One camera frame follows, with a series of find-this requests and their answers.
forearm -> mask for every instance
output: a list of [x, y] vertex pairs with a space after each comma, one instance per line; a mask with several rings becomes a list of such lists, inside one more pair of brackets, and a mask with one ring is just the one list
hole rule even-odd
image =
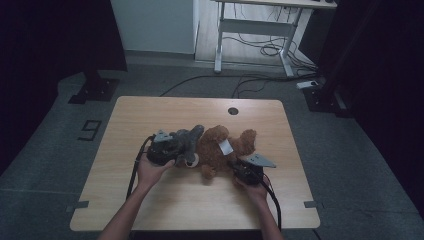
[[122, 205], [112, 220], [106, 225], [98, 240], [127, 239], [141, 203], [149, 190], [150, 187], [137, 186], [124, 205]]
[[256, 209], [259, 215], [263, 240], [282, 240], [283, 235], [275, 223], [268, 203], [266, 201], [256, 203]]

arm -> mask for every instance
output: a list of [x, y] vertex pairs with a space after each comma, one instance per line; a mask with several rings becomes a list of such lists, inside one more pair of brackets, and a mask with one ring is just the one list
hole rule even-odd
[[163, 167], [157, 167], [150, 163], [146, 154], [143, 154], [137, 169], [138, 184], [130, 197], [125, 201], [118, 212], [103, 229], [98, 240], [127, 239], [137, 217], [141, 203], [150, 189], [159, 181], [162, 173], [174, 165], [175, 161], [169, 161]]
[[[269, 209], [268, 202], [266, 197], [268, 192], [266, 189], [258, 185], [246, 185], [238, 178], [236, 178], [237, 183], [242, 185], [249, 196], [249, 199], [252, 201], [256, 210], [258, 211], [259, 224], [262, 231], [262, 239], [264, 240], [283, 240], [283, 235], [281, 234], [280, 229], [275, 223], [274, 217], [272, 216], [271, 210]], [[264, 178], [264, 182], [269, 185], [267, 178]]]

hand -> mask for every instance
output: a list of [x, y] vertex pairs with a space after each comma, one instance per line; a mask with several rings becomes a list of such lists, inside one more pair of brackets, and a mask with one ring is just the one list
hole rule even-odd
[[[267, 177], [263, 177], [263, 181], [267, 186], [269, 186], [269, 180]], [[256, 206], [259, 204], [267, 203], [266, 197], [267, 197], [267, 190], [262, 186], [262, 184], [257, 185], [247, 185], [244, 182], [242, 182], [240, 179], [236, 178], [236, 182], [244, 187], [244, 189], [247, 192], [247, 196], [249, 196], [250, 201], [253, 202]]]
[[154, 165], [147, 159], [147, 154], [143, 153], [141, 155], [140, 164], [138, 165], [137, 169], [137, 176], [138, 176], [138, 185], [137, 188], [145, 187], [147, 189], [150, 189], [153, 187], [157, 182], [159, 182], [160, 178], [162, 177], [162, 174], [172, 166], [174, 166], [175, 160], [171, 160], [165, 164], [165, 166], [157, 166]]

toy label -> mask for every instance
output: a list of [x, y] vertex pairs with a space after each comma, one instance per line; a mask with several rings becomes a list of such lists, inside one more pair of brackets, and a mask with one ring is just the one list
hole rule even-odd
[[234, 151], [230, 145], [230, 142], [228, 142], [228, 139], [225, 139], [224, 141], [220, 142], [219, 147], [221, 148], [221, 151], [224, 155], [228, 155]]

wooden table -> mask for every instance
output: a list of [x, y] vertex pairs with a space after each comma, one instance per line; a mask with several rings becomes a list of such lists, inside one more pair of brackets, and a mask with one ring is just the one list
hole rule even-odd
[[[229, 108], [237, 108], [230, 115]], [[75, 210], [74, 231], [101, 231], [125, 201], [134, 159], [146, 137], [159, 129], [172, 132], [202, 124], [223, 125], [231, 136], [257, 131], [256, 152], [276, 163], [266, 168], [282, 210], [283, 228], [317, 228], [320, 220], [283, 105], [277, 100], [120, 97]], [[268, 197], [271, 210], [276, 209]], [[200, 170], [172, 168], [145, 198], [133, 230], [259, 229], [245, 192], [229, 173], [204, 180]]]
[[[268, 35], [268, 36], [279, 36], [286, 37], [284, 47], [280, 51], [279, 56], [283, 63], [284, 70], [288, 77], [293, 77], [293, 71], [291, 68], [291, 61], [288, 58], [288, 52], [290, 45], [293, 41], [294, 34], [296, 33], [297, 25], [304, 8], [312, 9], [335, 9], [337, 4], [335, 2], [327, 3], [324, 0], [312, 1], [312, 0], [212, 0], [222, 3], [221, 15], [219, 19], [218, 28], [218, 45], [215, 53], [215, 67], [216, 73], [221, 72], [222, 65], [222, 34], [224, 32], [229, 33], [245, 33], [245, 34], [256, 34], [256, 35]], [[241, 3], [241, 4], [255, 4], [255, 5], [273, 5], [281, 7], [296, 7], [299, 8], [296, 17], [291, 23], [283, 22], [269, 22], [269, 21], [252, 21], [245, 19], [226, 19], [224, 16], [225, 3]]]

